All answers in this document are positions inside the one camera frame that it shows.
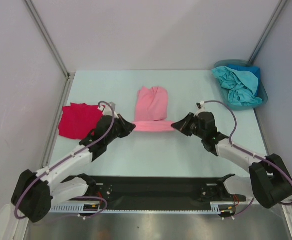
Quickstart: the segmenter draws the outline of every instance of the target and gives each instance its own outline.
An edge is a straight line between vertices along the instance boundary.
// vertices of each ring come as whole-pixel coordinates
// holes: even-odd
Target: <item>white wall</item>
[[[0,209],[36,170],[64,78],[21,0],[0,0]]]
[[[278,0],[33,0],[69,71],[247,60]]]
[[[256,60],[268,103],[257,110],[270,151],[279,154],[292,177],[292,1]]]

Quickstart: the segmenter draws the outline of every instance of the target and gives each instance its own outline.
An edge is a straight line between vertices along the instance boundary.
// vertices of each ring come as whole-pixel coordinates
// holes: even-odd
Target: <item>table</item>
[[[168,92],[167,120],[177,122],[187,113],[196,112],[200,101],[219,100],[218,85],[210,71],[77,71],[66,105],[99,101],[114,102],[116,112],[127,121],[134,120],[137,91],[160,86]],[[220,104],[208,103],[206,110],[215,117],[218,131],[229,135],[234,122],[230,113]],[[262,137],[253,110],[236,111],[238,128],[234,142],[256,153],[265,154]],[[57,137],[50,163],[71,152],[78,140]],[[107,152],[74,175],[136,177],[223,177],[247,173],[228,160],[204,150],[199,138],[186,137],[177,131],[153,133],[133,132],[116,139]]]

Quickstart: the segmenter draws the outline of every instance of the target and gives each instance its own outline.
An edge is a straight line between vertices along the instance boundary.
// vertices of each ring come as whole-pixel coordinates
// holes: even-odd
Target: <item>red cloth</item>
[[[96,128],[101,117],[102,111],[98,110],[97,105],[71,103],[70,106],[63,106],[59,135],[69,139],[84,139]]]

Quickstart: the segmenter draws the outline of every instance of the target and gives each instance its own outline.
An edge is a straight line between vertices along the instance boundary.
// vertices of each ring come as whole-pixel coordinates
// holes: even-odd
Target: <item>stretched pink cloth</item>
[[[134,131],[139,132],[169,132],[173,121],[164,121],[167,118],[168,94],[159,86],[147,89],[142,87],[137,94],[135,108],[136,125]]]

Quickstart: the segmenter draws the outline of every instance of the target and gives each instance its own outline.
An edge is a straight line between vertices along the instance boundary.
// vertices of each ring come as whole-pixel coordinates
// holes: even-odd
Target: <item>turquoise fabric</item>
[[[220,87],[229,89],[228,101],[236,106],[258,105],[262,99],[256,97],[258,78],[249,71],[237,71],[226,66],[211,70]]]

